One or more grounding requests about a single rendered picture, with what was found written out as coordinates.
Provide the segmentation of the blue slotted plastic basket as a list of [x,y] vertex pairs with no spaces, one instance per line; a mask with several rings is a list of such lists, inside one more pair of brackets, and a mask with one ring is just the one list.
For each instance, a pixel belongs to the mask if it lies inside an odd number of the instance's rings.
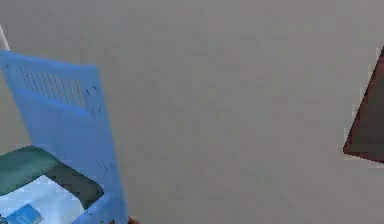
[[69,191],[41,176],[0,196],[0,224],[30,204],[40,224],[131,224],[99,71],[0,51],[0,69],[31,143],[98,183],[104,195],[84,209]]

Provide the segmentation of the dark green cloth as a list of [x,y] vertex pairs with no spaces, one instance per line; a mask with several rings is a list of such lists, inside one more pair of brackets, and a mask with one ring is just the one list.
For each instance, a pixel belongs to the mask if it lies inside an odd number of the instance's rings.
[[32,183],[41,176],[73,194],[88,209],[104,195],[102,187],[35,146],[25,146],[0,155],[0,196]]

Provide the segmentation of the small blue box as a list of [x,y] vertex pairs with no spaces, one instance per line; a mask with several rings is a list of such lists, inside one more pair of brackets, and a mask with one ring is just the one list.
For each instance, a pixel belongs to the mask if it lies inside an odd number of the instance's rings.
[[40,224],[42,215],[30,204],[24,205],[6,217],[8,224]]

